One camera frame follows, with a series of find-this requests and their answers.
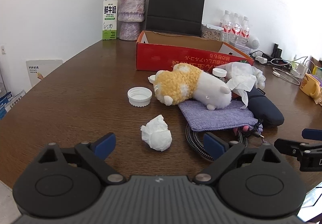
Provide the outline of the large white bottle cap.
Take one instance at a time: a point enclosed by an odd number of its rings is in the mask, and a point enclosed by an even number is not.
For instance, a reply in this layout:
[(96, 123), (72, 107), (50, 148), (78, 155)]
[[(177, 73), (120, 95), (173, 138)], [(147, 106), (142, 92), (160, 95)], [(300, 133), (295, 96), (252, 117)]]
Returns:
[(134, 107), (146, 107), (150, 104), (152, 92), (145, 87), (134, 87), (128, 90), (128, 101)]

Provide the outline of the small white lid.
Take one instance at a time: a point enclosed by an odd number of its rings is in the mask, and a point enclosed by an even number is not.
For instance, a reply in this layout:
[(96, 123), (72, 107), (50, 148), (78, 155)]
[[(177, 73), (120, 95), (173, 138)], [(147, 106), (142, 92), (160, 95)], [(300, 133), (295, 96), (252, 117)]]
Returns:
[(155, 75), (151, 75), (151, 76), (149, 76), (149, 77), (148, 77), (148, 80), (149, 80), (149, 82), (150, 82), (151, 84), (154, 84), (154, 83), (155, 83), (155, 81), (156, 81), (156, 76), (155, 76)]

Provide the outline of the yellow mug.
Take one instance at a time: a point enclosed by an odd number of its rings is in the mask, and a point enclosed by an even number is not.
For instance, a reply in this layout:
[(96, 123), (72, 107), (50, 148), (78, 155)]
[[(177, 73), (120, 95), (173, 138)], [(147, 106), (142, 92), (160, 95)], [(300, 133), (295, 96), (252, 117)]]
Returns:
[(300, 84), (300, 90), (309, 97), (316, 99), (321, 92), (320, 82), (312, 75), (305, 73)]

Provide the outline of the purple fabric pouch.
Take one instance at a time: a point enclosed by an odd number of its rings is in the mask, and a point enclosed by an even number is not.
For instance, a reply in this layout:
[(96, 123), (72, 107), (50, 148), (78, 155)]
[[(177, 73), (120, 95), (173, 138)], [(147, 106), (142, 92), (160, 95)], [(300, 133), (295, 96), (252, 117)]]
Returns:
[(243, 102), (232, 100), (224, 109), (210, 111), (199, 101), (184, 101), (179, 108), (190, 128), (195, 132), (218, 131), (248, 126), (253, 128), (258, 119), (245, 108)]

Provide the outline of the white tissue sheet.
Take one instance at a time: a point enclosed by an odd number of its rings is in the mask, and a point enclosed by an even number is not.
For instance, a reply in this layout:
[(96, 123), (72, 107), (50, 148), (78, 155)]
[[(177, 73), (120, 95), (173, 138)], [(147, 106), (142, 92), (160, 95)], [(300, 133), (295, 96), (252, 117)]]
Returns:
[(264, 89), (266, 77), (264, 76), (261, 70), (253, 66), (252, 75), (237, 76), (227, 80), (228, 81), (226, 84), (228, 88), (241, 97), (241, 100), (244, 103), (244, 105), (241, 108), (245, 109), (248, 106), (247, 92), (250, 92), (253, 89), (253, 87)]

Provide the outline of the navy blue soft case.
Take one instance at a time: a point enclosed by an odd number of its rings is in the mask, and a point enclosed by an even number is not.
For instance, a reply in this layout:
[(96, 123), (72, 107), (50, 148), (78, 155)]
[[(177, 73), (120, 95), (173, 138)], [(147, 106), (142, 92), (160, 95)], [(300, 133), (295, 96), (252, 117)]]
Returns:
[(262, 121), (264, 126), (280, 126), (284, 123), (284, 116), (281, 111), (266, 97), (265, 93), (256, 87), (248, 96), (248, 109), (256, 119)]

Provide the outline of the black paper bag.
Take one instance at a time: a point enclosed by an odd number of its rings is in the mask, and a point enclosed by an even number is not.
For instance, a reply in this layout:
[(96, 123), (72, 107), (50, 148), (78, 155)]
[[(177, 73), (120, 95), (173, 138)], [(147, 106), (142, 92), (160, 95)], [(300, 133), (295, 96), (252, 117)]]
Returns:
[(149, 0), (146, 30), (201, 36), (205, 0)]

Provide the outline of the white tissue ball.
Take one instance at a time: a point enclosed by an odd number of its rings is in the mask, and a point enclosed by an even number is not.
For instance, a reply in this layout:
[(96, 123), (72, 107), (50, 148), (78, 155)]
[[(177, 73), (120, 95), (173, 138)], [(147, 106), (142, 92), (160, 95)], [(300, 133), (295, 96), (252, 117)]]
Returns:
[(172, 135), (161, 114), (150, 120), (146, 125), (142, 125), (140, 130), (141, 139), (151, 149), (165, 151), (171, 146)]

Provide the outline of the white leaflet by wall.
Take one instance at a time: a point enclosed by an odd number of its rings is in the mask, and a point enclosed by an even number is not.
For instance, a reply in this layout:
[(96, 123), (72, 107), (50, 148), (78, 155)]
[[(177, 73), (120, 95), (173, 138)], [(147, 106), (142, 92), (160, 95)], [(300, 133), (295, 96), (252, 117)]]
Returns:
[(63, 64), (63, 60), (27, 60), (26, 66), (31, 86), (34, 87), (53, 70)]

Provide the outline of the water bottle middle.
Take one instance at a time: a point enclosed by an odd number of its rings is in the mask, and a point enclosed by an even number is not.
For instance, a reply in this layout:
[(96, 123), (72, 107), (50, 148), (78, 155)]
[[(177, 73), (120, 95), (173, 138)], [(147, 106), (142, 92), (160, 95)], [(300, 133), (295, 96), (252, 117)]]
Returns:
[(241, 32), (240, 15), (238, 13), (234, 13), (234, 18), (231, 26), (230, 35), (229, 35), (229, 43), (232, 46), (236, 44), (236, 41), (240, 35), (240, 32)]

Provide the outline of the white round speaker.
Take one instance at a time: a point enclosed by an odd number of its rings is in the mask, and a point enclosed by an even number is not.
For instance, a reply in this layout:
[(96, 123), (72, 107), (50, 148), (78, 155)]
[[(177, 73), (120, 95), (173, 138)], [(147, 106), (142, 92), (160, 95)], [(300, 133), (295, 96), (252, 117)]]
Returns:
[(250, 35), (246, 45), (250, 49), (257, 49), (260, 46), (260, 41), (256, 36)]

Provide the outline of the water bottle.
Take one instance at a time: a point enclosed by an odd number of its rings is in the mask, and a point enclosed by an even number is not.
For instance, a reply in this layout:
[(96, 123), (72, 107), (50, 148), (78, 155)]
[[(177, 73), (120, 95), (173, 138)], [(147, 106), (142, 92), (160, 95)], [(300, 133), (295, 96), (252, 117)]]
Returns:
[(240, 15), (238, 13), (234, 13), (234, 18), (231, 26), (230, 35), (229, 35), (229, 43), (232, 46), (236, 44), (236, 41), (240, 35), (240, 32), (241, 32)]
[(243, 46), (246, 46), (246, 44), (248, 42), (249, 35), (250, 35), (249, 19), (248, 19), (248, 17), (244, 16), (243, 22), (241, 25), (239, 43)]
[(221, 21), (221, 26), (222, 26), (222, 30), (221, 30), (221, 40), (223, 42), (228, 43), (229, 42), (229, 34), (231, 31), (231, 20), (230, 20), (230, 11), (225, 10), (224, 15), (222, 17), (222, 21)]

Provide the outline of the yellow white plush toy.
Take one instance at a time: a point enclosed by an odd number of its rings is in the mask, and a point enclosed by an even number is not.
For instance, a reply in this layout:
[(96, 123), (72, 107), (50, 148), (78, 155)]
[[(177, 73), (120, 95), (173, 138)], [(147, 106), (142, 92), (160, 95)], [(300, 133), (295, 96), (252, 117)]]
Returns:
[(224, 81), (186, 63), (176, 64), (172, 71), (158, 71), (151, 83), (155, 97), (167, 106), (195, 99), (214, 111), (227, 107), (232, 99)]

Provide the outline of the purple ceramic vase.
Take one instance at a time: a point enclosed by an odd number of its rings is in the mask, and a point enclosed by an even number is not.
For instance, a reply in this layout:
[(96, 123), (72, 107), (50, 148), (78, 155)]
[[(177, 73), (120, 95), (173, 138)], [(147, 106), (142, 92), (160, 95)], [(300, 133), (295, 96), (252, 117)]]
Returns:
[(119, 0), (120, 40), (136, 41), (145, 21), (146, 0)]

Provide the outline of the plastic bag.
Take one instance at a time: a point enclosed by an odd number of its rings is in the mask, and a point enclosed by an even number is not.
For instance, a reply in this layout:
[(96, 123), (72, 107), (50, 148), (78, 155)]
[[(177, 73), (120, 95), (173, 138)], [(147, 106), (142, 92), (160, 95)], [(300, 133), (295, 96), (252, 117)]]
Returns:
[(222, 65), (220, 68), (226, 70), (227, 79), (253, 74), (253, 66), (244, 62), (230, 62), (228, 64)]

